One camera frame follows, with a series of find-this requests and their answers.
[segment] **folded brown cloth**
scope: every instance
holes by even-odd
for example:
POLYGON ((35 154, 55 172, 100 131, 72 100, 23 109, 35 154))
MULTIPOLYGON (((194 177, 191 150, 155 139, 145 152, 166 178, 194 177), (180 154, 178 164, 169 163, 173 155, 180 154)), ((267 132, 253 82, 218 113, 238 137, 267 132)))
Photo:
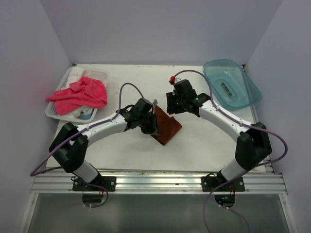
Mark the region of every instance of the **folded brown cloth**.
POLYGON ((182 128, 182 125, 174 117, 169 117, 158 106, 155 107, 155 115, 160 135, 152 135, 152 137, 162 145, 166 145, 182 128))

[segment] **pile of laundry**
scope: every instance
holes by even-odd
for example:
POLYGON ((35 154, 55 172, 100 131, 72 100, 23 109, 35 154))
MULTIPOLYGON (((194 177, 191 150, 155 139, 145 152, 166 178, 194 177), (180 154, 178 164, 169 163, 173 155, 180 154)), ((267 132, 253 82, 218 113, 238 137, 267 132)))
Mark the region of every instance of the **pile of laundry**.
POLYGON ((59 115, 87 120, 94 108, 107 105, 107 90, 103 82, 93 79, 87 70, 73 67, 65 87, 47 97, 47 101, 55 102, 59 115))

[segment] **wall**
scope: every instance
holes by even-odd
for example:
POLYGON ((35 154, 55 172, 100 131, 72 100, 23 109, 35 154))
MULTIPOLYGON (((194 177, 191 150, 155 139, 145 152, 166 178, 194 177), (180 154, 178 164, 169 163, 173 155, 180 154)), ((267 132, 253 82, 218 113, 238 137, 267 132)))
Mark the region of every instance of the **wall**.
POLYGON ((45 97, 70 62, 38 0, 0 1, 0 35, 0 232, 16 233, 55 133, 45 97))
MULTIPOLYGON (((284 0, 252 55, 247 72, 262 92, 259 118, 288 142, 274 167, 284 175, 300 232, 310 232, 311 1, 284 0)), ((283 146, 273 139, 274 157, 283 146)))
POLYGON ((281 0, 41 0, 70 60, 245 64, 281 0))

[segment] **transparent teal container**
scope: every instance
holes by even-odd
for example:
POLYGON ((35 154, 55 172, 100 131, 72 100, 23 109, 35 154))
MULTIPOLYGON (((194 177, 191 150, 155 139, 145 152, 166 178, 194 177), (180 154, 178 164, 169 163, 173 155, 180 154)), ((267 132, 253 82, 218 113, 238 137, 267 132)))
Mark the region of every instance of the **transparent teal container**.
POLYGON ((206 63, 203 72, 219 103, 234 111, 256 104, 261 93, 244 70, 234 61, 219 59, 206 63))

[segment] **gray floor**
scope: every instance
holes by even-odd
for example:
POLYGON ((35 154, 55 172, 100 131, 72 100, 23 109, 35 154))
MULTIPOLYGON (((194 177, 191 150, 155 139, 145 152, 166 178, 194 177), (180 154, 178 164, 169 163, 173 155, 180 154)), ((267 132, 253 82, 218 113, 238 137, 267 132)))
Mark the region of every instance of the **gray floor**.
MULTIPOLYGON (((81 194, 40 194, 30 233, 200 233, 203 195, 116 195, 104 206, 89 210, 81 194)), ((237 195, 233 207, 248 219, 255 233, 287 233, 278 195, 237 195)), ((215 233, 246 233, 236 214, 207 205, 215 233)))

